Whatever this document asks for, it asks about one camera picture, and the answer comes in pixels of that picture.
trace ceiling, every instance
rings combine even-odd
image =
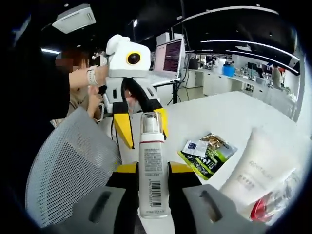
[[[41,0],[42,15],[41,46],[61,51],[68,47],[81,48],[90,52],[96,48],[105,49],[108,39],[114,34],[129,36],[131,40],[155,49],[156,38],[173,27],[174,32],[187,32],[189,48],[187,50],[200,51],[213,49],[214,53],[228,53],[227,50],[239,51],[236,46],[246,46],[239,42],[205,42],[205,40],[243,40],[263,43],[276,47],[290,54],[294,53],[296,34],[290,25],[272,12],[252,9],[228,9],[216,11],[189,19],[195,14],[222,7],[250,5],[267,7],[279,11],[280,6],[273,1],[238,0],[238,1],[205,1],[205,0]],[[95,15],[96,24],[86,26],[69,34],[64,34],[51,26],[57,15],[82,3],[89,3]],[[137,26],[133,28],[133,20],[137,19]],[[271,58],[290,67],[291,57],[272,48],[248,44],[252,54]]]

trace yellow panel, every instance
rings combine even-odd
[[[154,110],[154,112],[158,112],[161,115],[162,129],[165,133],[165,136],[168,137],[168,121],[167,121],[167,112],[165,109],[160,108]]]
[[[123,164],[117,167],[116,172],[121,173],[135,173],[136,172],[137,162],[133,162],[131,164]]]
[[[126,146],[129,149],[134,149],[129,114],[114,114],[114,125]]]
[[[190,168],[187,164],[179,163],[179,162],[171,162],[171,171],[172,173],[181,173],[181,172],[192,172],[192,168]]]

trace white robot head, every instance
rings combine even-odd
[[[145,77],[151,66],[149,48],[119,34],[109,39],[106,54],[111,78]]]

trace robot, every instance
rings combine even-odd
[[[159,103],[155,88],[147,79],[151,66],[148,47],[130,41],[130,38],[114,35],[107,43],[109,76],[104,104],[114,117],[117,133],[128,148],[134,149],[131,122],[125,90],[129,90],[139,102],[143,112],[159,112],[165,138],[168,135],[167,114]]]

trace green snack package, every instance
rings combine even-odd
[[[198,141],[189,140],[178,154],[201,178],[208,180],[236,151],[236,147],[209,133]]]

